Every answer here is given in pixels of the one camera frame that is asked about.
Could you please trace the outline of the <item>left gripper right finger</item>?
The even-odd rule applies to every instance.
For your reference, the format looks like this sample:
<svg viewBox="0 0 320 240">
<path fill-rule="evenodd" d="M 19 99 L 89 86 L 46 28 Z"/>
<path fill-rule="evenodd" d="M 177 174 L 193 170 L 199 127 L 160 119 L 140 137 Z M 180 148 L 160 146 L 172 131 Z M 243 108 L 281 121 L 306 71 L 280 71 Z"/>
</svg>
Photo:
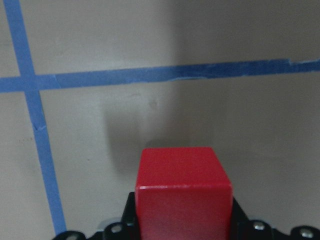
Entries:
<svg viewBox="0 0 320 240">
<path fill-rule="evenodd" d="M 235 198 L 232 199 L 230 240 L 318 240 L 320 230 L 310 225 L 293 227 L 288 234 L 261 219 L 250 219 Z"/>
</svg>

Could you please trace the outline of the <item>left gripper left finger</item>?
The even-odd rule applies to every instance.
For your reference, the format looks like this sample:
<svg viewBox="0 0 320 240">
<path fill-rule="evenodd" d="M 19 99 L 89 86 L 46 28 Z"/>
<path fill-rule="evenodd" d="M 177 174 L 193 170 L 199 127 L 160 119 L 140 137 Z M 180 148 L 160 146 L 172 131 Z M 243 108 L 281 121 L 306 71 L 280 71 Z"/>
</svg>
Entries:
<svg viewBox="0 0 320 240">
<path fill-rule="evenodd" d="M 136 214 L 135 193 L 128 194 L 120 221 L 114 221 L 92 236 L 86 237 L 83 232 L 67 230 L 56 235 L 53 240 L 139 240 L 140 227 Z"/>
</svg>

